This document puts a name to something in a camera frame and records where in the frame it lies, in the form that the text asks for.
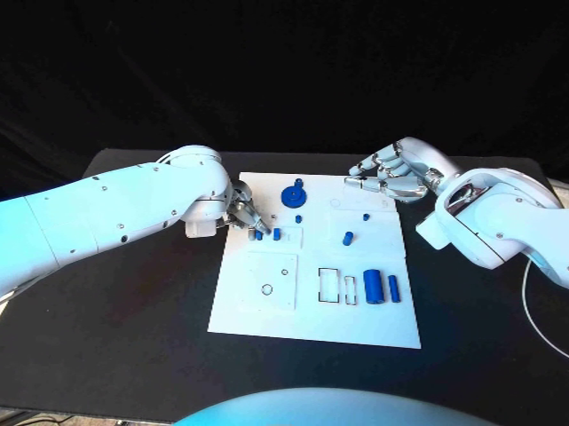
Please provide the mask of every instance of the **shape sorting board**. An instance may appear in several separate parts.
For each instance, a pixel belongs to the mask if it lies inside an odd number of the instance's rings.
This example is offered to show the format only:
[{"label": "shape sorting board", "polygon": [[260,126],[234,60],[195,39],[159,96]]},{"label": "shape sorting board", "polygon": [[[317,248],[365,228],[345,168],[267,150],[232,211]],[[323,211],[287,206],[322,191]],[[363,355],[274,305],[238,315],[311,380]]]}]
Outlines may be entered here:
[{"label": "shape sorting board", "polygon": [[[251,241],[247,230],[229,228],[208,330],[420,349],[394,200],[345,186],[342,176],[241,173],[239,178],[281,238],[274,241],[271,234]],[[280,195],[296,178],[303,179],[307,202],[290,209]],[[342,244],[346,231],[355,233],[349,246]],[[381,271],[384,304],[366,303],[368,269]],[[401,303],[391,300],[389,275],[396,276]],[[319,301],[322,285],[324,302]]]}]

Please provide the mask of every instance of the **black backdrop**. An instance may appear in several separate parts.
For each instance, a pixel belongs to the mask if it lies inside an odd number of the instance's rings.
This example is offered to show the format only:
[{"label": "black backdrop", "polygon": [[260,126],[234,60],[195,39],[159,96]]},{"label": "black backdrop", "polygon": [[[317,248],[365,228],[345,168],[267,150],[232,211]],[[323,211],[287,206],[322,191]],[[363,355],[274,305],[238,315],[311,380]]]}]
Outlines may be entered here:
[{"label": "black backdrop", "polygon": [[105,147],[369,154],[404,135],[569,180],[568,2],[0,2],[0,199]]}]

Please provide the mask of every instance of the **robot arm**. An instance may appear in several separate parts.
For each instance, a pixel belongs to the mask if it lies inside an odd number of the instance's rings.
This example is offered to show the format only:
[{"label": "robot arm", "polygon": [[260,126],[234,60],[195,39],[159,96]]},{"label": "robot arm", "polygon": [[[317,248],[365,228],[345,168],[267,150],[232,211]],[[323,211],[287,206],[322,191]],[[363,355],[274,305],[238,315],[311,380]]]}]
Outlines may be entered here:
[{"label": "robot arm", "polygon": [[160,162],[0,202],[0,297],[16,296],[65,265],[180,219],[190,238],[212,236],[223,223],[268,233],[251,199],[247,185],[232,184],[218,153],[185,146]]},{"label": "robot arm", "polygon": [[[378,177],[359,177],[376,166]],[[463,173],[444,153],[415,138],[386,146],[349,174],[346,185],[402,202],[435,193],[435,210],[415,228],[435,249],[451,243],[487,269],[523,253],[551,280],[569,288],[569,209],[529,176],[509,169]]]}]

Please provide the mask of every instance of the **small blue piece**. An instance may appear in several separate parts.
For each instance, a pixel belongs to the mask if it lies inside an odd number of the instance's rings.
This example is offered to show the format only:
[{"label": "small blue piece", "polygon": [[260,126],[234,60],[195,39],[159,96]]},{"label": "small blue piece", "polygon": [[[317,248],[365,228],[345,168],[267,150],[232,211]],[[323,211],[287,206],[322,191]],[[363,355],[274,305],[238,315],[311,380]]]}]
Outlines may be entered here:
[{"label": "small blue piece", "polygon": [[307,194],[303,191],[303,181],[294,180],[294,186],[284,188],[281,192],[281,203],[291,209],[297,209],[307,200]]},{"label": "small blue piece", "polygon": [[369,304],[384,304],[381,271],[369,269],[363,272],[365,300]]},{"label": "small blue piece", "polygon": [[402,299],[399,298],[399,289],[396,288],[396,278],[394,275],[389,275],[389,289],[391,289],[391,300],[395,303],[399,303]]},{"label": "small blue piece", "polygon": [[355,236],[355,234],[350,232],[350,231],[347,231],[346,232],[346,235],[345,235],[345,240],[342,241],[343,243],[345,243],[345,246],[349,246],[350,245],[350,242],[352,242],[352,237]]}]

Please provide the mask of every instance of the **black table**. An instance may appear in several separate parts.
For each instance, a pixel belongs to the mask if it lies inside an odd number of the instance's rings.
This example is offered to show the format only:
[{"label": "black table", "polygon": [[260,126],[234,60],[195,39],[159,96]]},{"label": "black table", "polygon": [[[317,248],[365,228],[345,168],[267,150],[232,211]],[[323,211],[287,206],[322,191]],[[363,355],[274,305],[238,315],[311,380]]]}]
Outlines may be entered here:
[{"label": "black table", "polygon": [[[87,176],[157,159],[104,151]],[[241,171],[346,174],[358,155],[225,153]],[[546,180],[528,159],[456,158]],[[226,231],[190,240],[176,225],[66,266],[0,319],[0,406],[170,422],[280,388],[362,389],[425,400],[500,424],[569,424],[569,360],[536,336],[520,305],[526,258],[495,271],[435,251],[415,224],[435,198],[398,205],[421,350],[208,333]],[[569,290],[536,268],[529,309],[569,352]]]}]

